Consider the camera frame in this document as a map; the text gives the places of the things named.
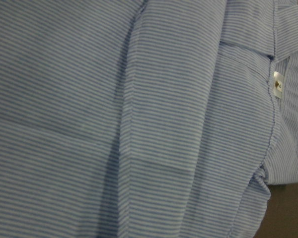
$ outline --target fabric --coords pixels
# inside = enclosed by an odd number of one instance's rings
[[[0,1],[0,237],[250,238],[288,182],[294,1]]]

